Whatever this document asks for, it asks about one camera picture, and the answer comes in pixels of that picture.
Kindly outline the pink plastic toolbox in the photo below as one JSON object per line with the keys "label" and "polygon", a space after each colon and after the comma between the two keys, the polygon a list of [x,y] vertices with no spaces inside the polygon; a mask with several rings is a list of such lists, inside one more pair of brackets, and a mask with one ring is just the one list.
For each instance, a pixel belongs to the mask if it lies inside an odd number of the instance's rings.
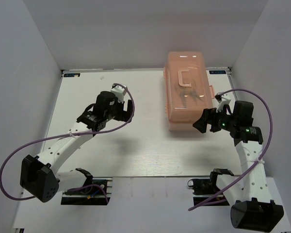
{"label": "pink plastic toolbox", "polygon": [[203,54],[170,52],[164,67],[165,111],[169,131],[193,131],[204,109],[213,107]]}

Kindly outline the yellow side cutter pliers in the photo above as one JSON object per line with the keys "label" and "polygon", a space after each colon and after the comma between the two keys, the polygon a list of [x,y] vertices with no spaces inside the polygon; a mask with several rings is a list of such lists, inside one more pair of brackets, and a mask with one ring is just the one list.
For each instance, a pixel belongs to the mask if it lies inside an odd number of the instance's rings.
{"label": "yellow side cutter pliers", "polygon": [[191,96],[195,102],[203,101],[203,96],[200,96],[193,86],[190,87],[189,96]]}

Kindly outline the yellow needle-nose pliers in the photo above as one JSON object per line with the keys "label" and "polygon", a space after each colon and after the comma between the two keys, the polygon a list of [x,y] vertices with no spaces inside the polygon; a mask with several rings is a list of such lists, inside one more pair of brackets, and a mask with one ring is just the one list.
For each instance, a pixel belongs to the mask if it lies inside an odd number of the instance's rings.
{"label": "yellow needle-nose pliers", "polygon": [[183,87],[178,84],[175,84],[175,90],[179,95],[179,98],[182,102],[184,108],[187,108],[187,101],[186,98],[189,96],[190,87]]}

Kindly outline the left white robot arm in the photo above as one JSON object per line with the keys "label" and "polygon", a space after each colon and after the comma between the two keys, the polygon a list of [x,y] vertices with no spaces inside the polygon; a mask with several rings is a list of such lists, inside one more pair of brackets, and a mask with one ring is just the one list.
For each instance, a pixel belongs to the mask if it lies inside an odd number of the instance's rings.
{"label": "left white robot arm", "polygon": [[126,92],[119,85],[110,91],[102,91],[96,102],[87,106],[77,118],[67,136],[60,136],[52,146],[36,156],[26,156],[21,164],[21,187],[42,202],[51,200],[60,191],[89,193],[94,186],[90,172],[82,168],[60,172],[60,167],[84,143],[102,132],[108,121],[131,121],[134,105],[132,100],[124,105]]}

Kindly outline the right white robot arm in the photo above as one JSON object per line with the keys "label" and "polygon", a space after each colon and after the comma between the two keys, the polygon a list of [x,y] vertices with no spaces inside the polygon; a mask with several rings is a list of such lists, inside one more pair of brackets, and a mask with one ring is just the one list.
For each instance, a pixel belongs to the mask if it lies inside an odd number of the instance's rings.
{"label": "right white robot arm", "polygon": [[207,126],[215,133],[230,133],[244,175],[239,181],[229,169],[215,168],[203,190],[221,193],[231,204],[230,219],[234,228],[269,233],[284,215],[282,205],[276,204],[268,188],[264,161],[260,157],[263,137],[259,127],[253,126],[254,106],[250,102],[236,101],[219,109],[204,109],[193,127],[205,133]]}

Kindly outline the right blue table label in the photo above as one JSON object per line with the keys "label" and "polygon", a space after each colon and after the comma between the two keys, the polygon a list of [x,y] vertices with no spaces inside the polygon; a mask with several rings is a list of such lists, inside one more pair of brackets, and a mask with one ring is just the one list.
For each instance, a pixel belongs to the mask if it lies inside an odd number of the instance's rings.
{"label": "right blue table label", "polygon": [[225,70],[209,70],[209,74],[211,75],[221,75],[226,74]]}

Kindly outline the blue table label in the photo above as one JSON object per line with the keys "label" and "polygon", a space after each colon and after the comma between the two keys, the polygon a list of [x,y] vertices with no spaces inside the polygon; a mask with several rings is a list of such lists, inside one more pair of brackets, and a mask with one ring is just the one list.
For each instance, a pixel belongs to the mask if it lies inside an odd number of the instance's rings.
{"label": "blue table label", "polygon": [[209,74],[211,75],[221,75],[226,74],[225,70],[209,70]]}
{"label": "blue table label", "polygon": [[79,77],[80,73],[65,73],[64,77]]}

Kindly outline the left blue table label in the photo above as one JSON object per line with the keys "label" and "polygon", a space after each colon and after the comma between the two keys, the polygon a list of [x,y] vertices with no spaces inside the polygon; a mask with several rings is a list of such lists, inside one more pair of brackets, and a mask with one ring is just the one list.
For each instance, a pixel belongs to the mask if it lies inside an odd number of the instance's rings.
{"label": "left blue table label", "polygon": [[79,77],[80,73],[65,73],[64,77]]}

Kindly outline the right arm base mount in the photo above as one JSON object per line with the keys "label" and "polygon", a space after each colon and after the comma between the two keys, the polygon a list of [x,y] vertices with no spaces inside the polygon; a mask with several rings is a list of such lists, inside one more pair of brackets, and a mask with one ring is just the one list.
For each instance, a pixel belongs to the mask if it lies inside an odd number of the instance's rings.
{"label": "right arm base mount", "polygon": [[[218,189],[213,188],[210,184],[210,179],[190,179],[187,182],[189,189],[193,191],[193,202],[194,206],[206,200],[213,194],[215,194]],[[223,194],[212,199],[205,206],[229,206],[228,201],[226,200]]]}

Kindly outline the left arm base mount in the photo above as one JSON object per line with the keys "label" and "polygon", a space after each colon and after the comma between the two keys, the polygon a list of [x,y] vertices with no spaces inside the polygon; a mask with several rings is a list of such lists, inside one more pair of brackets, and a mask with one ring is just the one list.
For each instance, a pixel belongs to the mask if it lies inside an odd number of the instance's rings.
{"label": "left arm base mount", "polygon": [[76,206],[107,206],[112,195],[113,179],[95,178],[92,183],[97,186],[87,187],[78,191],[64,191],[61,205]]}

